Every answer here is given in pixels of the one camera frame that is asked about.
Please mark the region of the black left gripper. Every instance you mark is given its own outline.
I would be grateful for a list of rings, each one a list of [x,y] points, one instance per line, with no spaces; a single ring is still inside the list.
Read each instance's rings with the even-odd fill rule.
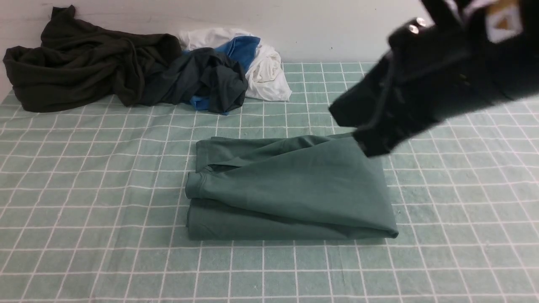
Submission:
[[[537,0],[424,0],[432,24],[412,19],[329,113],[366,157],[461,114],[538,94]]]

